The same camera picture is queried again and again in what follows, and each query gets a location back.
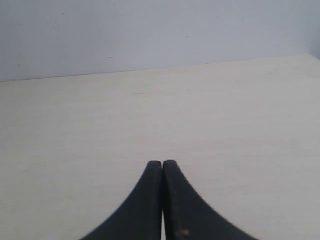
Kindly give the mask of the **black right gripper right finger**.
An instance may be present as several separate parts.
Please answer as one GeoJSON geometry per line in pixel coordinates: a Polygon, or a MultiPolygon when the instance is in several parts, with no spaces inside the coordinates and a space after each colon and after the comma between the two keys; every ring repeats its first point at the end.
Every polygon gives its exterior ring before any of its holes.
{"type": "Polygon", "coordinates": [[[212,209],[195,191],[178,163],[163,163],[163,214],[168,240],[253,240],[212,209]]]}

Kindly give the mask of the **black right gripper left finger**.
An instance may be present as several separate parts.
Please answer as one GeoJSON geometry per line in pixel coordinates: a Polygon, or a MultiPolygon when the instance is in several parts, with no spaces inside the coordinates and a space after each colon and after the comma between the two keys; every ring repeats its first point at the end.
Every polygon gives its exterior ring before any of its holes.
{"type": "Polygon", "coordinates": [[[150,161],[121,206],[84,240],[160,240],[162,163],[150,161]]]}

